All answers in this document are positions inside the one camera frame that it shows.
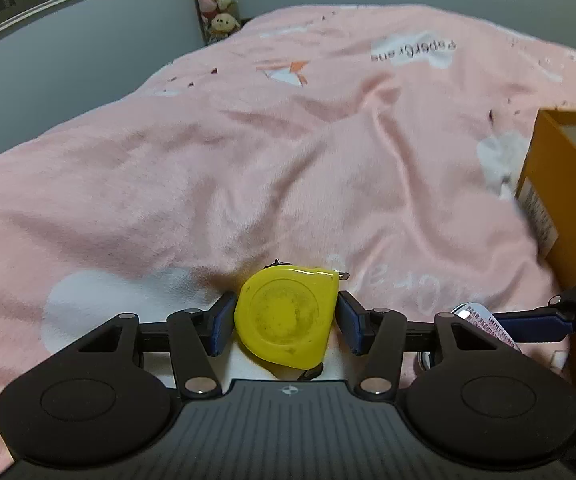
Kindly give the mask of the pink labelled tin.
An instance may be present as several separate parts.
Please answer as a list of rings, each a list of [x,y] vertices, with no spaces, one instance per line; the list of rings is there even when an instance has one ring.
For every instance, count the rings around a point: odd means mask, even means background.
[[[458,304],[457,307],[452,309],[452,314],[455,314],[458,318],[470,323],[479,330],[483,330],[483,332],[489,334],[489,336],[493,336],[505,344],[508,344],[508,346],[514,350],[521,351],[516,341],[514,341],[507,330],[501,326],[496,316],[483,306],[483,304],[479,304],[478,302]]]

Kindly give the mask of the yellow tape measure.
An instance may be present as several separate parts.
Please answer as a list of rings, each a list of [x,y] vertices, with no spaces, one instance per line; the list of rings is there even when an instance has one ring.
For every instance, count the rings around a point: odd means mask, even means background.
[[[313,380],[324,360],[345,271],[275,260],[242,285],[233,322],[245,353],[277,378]]]

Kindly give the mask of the orange cardboard box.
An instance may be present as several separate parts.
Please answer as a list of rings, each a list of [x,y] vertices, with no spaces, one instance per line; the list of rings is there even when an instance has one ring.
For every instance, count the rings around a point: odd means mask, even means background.
[[[538,112],[516,198],[533,229],[539,257],[552,270],[560,292],[574,287],[576,110]],[[568,374],[576,387],[576,330],[572,323]]]

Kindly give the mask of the pink printed bed quilt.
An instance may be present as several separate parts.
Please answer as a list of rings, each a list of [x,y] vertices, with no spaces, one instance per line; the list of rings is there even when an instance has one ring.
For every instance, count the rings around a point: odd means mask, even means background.
[[[0,155],[0,390],[276,260],[417,321],[543,304],[514,191],[546,107],[576,108],[576,50],[426,6],[296,6],[177,58]]]

